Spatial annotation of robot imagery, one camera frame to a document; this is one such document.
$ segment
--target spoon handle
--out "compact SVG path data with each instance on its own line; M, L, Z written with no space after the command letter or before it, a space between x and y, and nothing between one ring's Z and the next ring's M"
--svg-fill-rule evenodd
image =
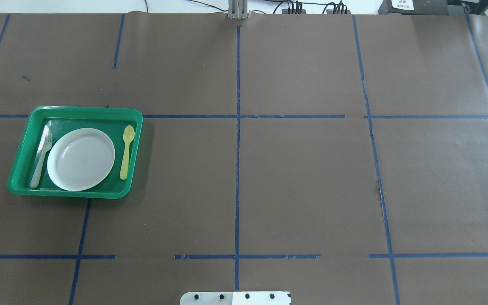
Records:
M120 168L120 179L122 179L122 180L125 180L128 178L129 144L130 143L125 143L124 158L122 159L122 168Z

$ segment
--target white metal plate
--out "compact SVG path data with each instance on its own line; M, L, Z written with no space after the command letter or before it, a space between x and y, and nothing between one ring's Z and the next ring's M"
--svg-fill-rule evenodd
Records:
M184 293L180 305L291 305L286 291L219 291Z

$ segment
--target white plate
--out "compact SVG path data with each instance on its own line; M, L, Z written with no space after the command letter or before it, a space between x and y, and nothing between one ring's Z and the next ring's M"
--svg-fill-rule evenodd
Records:
M59 139L50 150L50 179L67 191L83 191L99 184L114 165L114 143L100 130L81 128Z

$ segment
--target plate rim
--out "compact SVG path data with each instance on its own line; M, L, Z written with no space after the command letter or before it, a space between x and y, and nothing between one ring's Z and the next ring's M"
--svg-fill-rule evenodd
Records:
M58 185L58 183L56 183L54 181L54 178L52 178L53 175L57 175L57 172L55 171L55 166L50 166L50 164L54 163L55 162L55 159L56 159L56 155L52 154L52 151L56 147L56 145L58 143L60 143L60 141L62 139L64 139L64 137L66 137L66 136L68 136L68 135L70 135L72 133L76 133L76 132L79 132L79 131L86 131L86 130L88 130L88 131L94 131L99 136L102 136L103 138L108 139L108 141L112 145L111 146L111 148L112 148L111 149L111 151L112 151L112 164L111 164L110 170L108 170L108 172L106 173L106 175L99 182L95 183L92 186L88 186L85 189L84 188L80 188L80 189L66 189L66 188L62 187L61 185ZM79 129L71 130L70 132L62 135L62 137L60 137L60 139L58 139L54 143L54 145L52 146L52 149L50 149L50 151L48 153L48 158L47 158L47 164L46 164L46 166L47 166L47 172L48 172L48 176L50 177L50 180L52 181L52 183L54 183L60 189L63 189L65 191L85 191L85 190L91 189L92 187L94 187L96 185L99 185L99 183L103 182L103 180L105 180L105 178L107 178L108 174L110 174L110 172L114 168L114 162L116 162L116 147L114 146L114 142L112 141L112 139L110 139L110 137L106 133L104 133L102 130L99 130L97 128L86 127L86 128L79 128Z

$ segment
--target black device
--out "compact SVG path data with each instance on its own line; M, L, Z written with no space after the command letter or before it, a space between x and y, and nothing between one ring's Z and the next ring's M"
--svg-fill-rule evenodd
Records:
M378 15L391 14L453 16L464 15L464 8L460 5L447 4L446 0L383 0L378 9Z

